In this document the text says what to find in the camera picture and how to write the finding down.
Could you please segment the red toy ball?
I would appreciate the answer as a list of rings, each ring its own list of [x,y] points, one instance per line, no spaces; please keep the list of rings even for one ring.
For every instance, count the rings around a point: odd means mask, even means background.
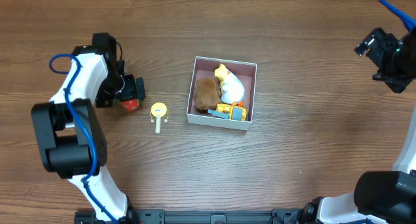
[[[129,111],[134,111],[140,106],[140,100],[139,99],[132,99],[128,101],[123,101],[122,106]]]

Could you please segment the yellow wooden rattle drum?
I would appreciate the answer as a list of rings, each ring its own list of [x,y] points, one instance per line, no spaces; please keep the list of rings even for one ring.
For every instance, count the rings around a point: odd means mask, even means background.
[[[149,114],[151,123],[155,124],[155,133],[160,134],[162,123],[168,122],[169,111],[167,106],[162,102],[155,103],[151,106]]]

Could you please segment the brown plush bear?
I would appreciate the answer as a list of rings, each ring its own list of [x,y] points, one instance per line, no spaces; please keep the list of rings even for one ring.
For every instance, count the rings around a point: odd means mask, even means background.
[[[196,81],[193,100],[196,110],[206,112],[221,103],[221,91],[216,77],[202,77]]]

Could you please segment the yellow toy bulldozer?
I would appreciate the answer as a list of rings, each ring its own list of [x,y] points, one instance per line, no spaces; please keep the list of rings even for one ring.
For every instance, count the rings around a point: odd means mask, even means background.
[[[209,109],[207,112],[215,117],[228,120],[246,121],[247,118],[247,110],[244,107],[223,103],[217,104],[215,110]]]

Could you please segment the white plush duck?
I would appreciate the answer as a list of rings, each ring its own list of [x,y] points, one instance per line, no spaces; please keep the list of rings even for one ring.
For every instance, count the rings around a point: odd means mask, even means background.
[[[221,100],[231,106],[244,105],[245,89],[242,82],[224,64],[220,64],[214,71],[220,82]]]

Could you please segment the white box pink interior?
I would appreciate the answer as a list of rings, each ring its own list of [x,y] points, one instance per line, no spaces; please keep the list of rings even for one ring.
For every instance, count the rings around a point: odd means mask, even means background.
[[[193,95],[196,81],[203,77],[214,77],[214,70],[224,64],[242,82],[245,88],[243,100],[244,108],[248,111],[246,121],[226,120],[213,116],[212,114],[198,112],[196,110]],[[189,123],[223,127],[247,131],[253,120],[255,85],[257,78],[257,64],[219,58],[197,56],[194,62],[192,80],[187,105],[187,119]]]

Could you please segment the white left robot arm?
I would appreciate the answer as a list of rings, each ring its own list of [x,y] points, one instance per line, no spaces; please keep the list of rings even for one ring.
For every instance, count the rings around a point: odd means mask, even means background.
[[[95,113],[115,102],[130,111],[146,97],[141,78],[125,72],[120,42],[94,42],[72,53],[71,68],[58,92],[31,110],[42,164],[76,186],[92,205],[90,217],[76,214],[75,223],[138,223],[128,196],[117,187],[107,168],[107,141]]]

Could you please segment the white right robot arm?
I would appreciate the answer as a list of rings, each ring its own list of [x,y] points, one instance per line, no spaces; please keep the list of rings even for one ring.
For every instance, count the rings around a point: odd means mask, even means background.
[[[372,76],[395,93],[415,80],[415,31],[401,39],[373,29],[354,49],[377,65]],[[389,171],[368,171],[353,192],[318,197],[297,213],[298,223],[414,223],[415,120],[411,120],[402,151]]]

